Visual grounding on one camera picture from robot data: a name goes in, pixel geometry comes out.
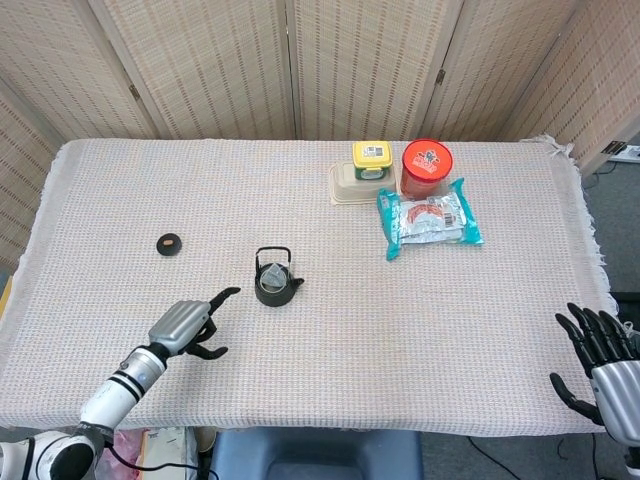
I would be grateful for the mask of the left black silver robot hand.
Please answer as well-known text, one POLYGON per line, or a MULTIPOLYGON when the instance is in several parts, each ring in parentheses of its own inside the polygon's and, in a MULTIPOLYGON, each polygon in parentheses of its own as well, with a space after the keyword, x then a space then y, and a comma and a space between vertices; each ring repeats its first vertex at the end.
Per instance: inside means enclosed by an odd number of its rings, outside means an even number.
POLYGON ((226 346, 209 350, 203 343, 213 337, 217 327, 213 313, 232 295, 241 291, 239 287, 222 290, 210 301, 183 300, 172 305, 149 331, 151 345, 161 345, 163 356, 171 358, 188 354, 203 360, 217 360, 228 352, 226 346))

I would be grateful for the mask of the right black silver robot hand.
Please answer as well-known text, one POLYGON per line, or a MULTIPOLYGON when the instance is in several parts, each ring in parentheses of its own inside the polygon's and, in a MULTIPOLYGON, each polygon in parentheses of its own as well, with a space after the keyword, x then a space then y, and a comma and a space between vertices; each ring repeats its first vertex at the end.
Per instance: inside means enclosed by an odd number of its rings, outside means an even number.
POLYGON ((606 311, 596 312, 575 303, 568 315, 555 319, 573 345, 594 396, 578 399, 561 376, 549 374, 556 395, 570 410, 605 428, 616 442, 639 446, 639 334, 631 332, 606 311))

